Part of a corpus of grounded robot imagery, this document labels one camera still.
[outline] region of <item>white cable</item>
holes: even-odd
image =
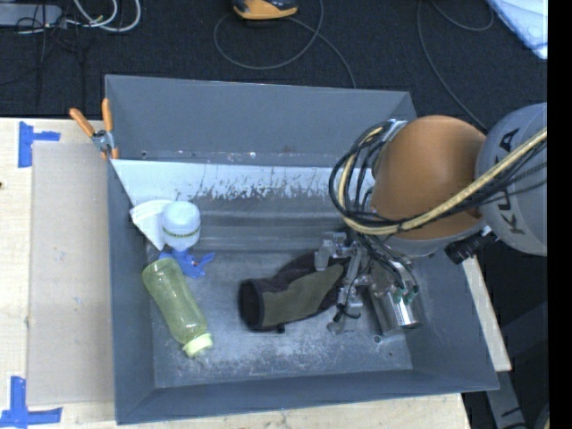
[[[135,7],[137,9],[137,14],[135,16],[135,20],[128,26],[125,27],[100,27],[100,29],[103,30],[109,30],[110,32],[117,32],[117,33],[123,33],[126,32],[127,30],[131,30],[133,28],[135,28],[138,24],[139,21],[141,20],[141,3],[139,2],[139,0],[133,0],[133,2],[135,3]]]
[[[114,3],[113,14],[106,21],[101,21],[101,22],[97,22],[96,19],[92,19],[91,16],[89,16],[89,14],[83,9],[83,6],[81,6],[80,0],[73,0],[73,2],[75,3],[76,8],[78,8],[78,10],[80,10],[80,13],[83,15],[83,17],[85,17],[89,21],[89,24],[86,26],[85,24],[78,24],[76,21],[68,20],[68,22],[71,24],[83,25],[84,27],[100,27],[100,28],[103,28],[105,25],[107,25],[111,21],[113,21],[115,19],[115,16],[117,15],[117,0],[112,0],[112,2]]]

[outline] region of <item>bottle cap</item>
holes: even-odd
[[[211,334],[203,333],[202,335],[199,335],[196,339],[191,340],[189,343],[187,343],[183,347],[183,349],[185,350],[185,353],[187,353],[187,356],[192,358],[200,350],[207,349],[212,346],[213,346],[213,339],[211,337]]]
[[[195,245],[200,233],[200,212],[190,202],[174,201],[163,210],[163,235],[167,245],[184,251]]]

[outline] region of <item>plastic bottle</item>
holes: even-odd
[[[145,287],[159,306],[173,338],[190,358],[213,346],[206,319],[172,257],[158,259],[142,273]]]

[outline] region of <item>black wire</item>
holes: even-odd
[[[546,141],[543,141],[536,147],[531,148],[530,151],[528,151],[523,157],[521,157],[508,169],[499,173],[495,178],[493,178],[484,186],[482,186],[482,188],[480,188],[477,192],[475,192],[471,196],[471,198],[468,198],[463,202],[460,202],[457,206],[454,206],[449,212],[446,212],[440,217],[444,217],[445,215],[454,215],[455,213],[458,213],[460,211],[466,211],[470,208],[479,207],[484,202],[489,203],[488,199],[490,199],[495,194],[498,194],[499,192],[505,190],[508,186],[542,169],[546,163],[540,163],[535,167],[528,169],[525,172],[518,173],[520,172],[522,167],[528,163],[528,161],[530,161],[533,157],[535,157],[545,148],[546,148]]]
[[[214,26],[214,45],[216,47],[216,49],[218,50],[218,52],[230,63],[233,63],[234,65],[237,65],[239,67],[242,68],[246,68],[246,69],[250,69],[250,70],[273,70],[273,69],[277,69],[277,68],[281,68],[283,66],[288,65],[289,63],[292,63],[296,60],[298,60],[315,42],[316,38],[320,38],[322,39],[332,50],[333,52],[341,59],[344,67],[346,68],[349,78],[351,80],[351,84],[353,86],[353,88],[357,88],[356,85],[356,80],[354,79],[354,75],[351,72],[351,69],[349,68],[349,64],[346,61],[346,59],[344,58],[344,56],[341,54],[341,52],[327,39],[325,38],[321,33],[320,33],[320,29],[322,28],[322,23],[324,21],[324,2],[323,0],[318,0],[318,3],[320,5],[320,16],[319,16],[319,20],[318,20],[318,24],[317,27],[315,29],[311,28],[310,26],[308,26],[306,23],[295,19],[295,18],[288,18],[286,21],[291,21],[291,22],[295,22],[298,25],[304,27],[305,29],[310,30],[313,35],[310,38],[310,40],[307,42],[307,44],[294,56],[292,56],[290,59],[281,62],[281,63],[277,63],[275,65],[266,65],[266,66],[256,66],[256,65],[248,65],[246,63],[240,63],[238,61],[235,61],[234,59],[232,59],[231,57],[229,57],[221,48],[221,46],[218,43],[218,38],[217,38],[217,33],[219,30],[219,27],[221,26],[221,24],[227,19],[229,18],[232,14],[225,14]]]
[[[425,57],[427,59],[427,62],[431,66],[431,69],[433,70],[433,73],[435,73],[435,76],[437,77],[439,82],[443,85],[445,90],[447,90],[447,92],[453,98],[453,100],[455,100],[455,102],[457,102],[457,104],[463,110],[465,110],[465,112],[476,122],[476,124],[481,128],[483,133],[486,135],[489,132],[489,130],[473,113],[471,113],[471,111],[465,106],[465,104],[463,104],[463,102],[461,102],[459,100],[459,98],[453,93],[453,91],[447,85],[447,83],[445,82],[445,80],[443,79],[443,77],[441,76],[441,74],[439,73],[437,68],[435,67],[433,61],[431,60],[431,56],[429,55],[429,52],[427,51],[427,48],[425,46],[425,42],[423,40],[423,33],[421,30],[421,3],[422,3],[422,0],[419,0],[419,3],[417,4],[417,34],[419,36],[419,43],[421,44],[421,48],[423,49],[423,52],[424,52]]]

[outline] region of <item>orange handle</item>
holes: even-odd
[[[70,117],[78,123],[81,129],[85,132],[88,137],[93,137],[96,131],[94,130],[93,126],[88,122],[86,117],[83,113],[78,110],[77,108],[70,108]]]
[[[101,114],[104,117],[105,131],[112,131],[114,129],[114,120],[111,117],[111,109],[109,108],[108,98],[104,98],[101,102]]]

